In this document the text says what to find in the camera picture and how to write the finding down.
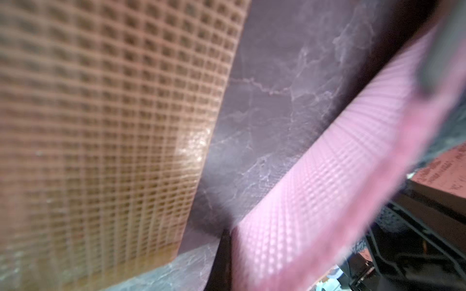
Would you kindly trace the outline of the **pink mesh document bag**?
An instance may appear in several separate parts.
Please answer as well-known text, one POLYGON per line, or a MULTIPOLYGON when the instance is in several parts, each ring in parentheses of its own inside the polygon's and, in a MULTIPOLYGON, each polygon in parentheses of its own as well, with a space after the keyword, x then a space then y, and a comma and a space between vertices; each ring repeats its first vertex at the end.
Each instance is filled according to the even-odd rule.
POLYGON ((233 231, 232 290, 306 291, 437 137, 466 87, 466 4, 436 11, 233 231))

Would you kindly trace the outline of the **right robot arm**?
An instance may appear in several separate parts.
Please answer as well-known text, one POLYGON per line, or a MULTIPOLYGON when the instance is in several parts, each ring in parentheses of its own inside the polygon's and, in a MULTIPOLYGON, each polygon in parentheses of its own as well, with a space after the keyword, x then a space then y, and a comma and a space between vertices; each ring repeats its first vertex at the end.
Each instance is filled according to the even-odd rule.
POLYGON ((365 259, 341 265, 345 291, 463 291, 466 199, 406 181, 369 226, 365 259))

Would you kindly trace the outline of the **yellow mesh document bag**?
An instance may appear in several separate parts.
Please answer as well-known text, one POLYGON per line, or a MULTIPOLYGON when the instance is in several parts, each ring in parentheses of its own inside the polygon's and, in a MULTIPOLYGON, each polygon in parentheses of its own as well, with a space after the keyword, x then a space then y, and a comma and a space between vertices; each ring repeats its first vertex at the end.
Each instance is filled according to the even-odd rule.
POLYGON ((1 289, 177 257, 249 1, 1 2, 1 289))

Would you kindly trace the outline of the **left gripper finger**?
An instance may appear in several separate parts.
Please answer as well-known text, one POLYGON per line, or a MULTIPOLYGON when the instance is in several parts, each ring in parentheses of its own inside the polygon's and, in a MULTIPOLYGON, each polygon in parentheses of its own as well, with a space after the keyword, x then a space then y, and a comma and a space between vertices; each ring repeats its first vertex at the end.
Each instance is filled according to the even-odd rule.
POLYGON ((204 291, 231 291, 232 237, 228 229, 222 232, 211 273, 204 291))

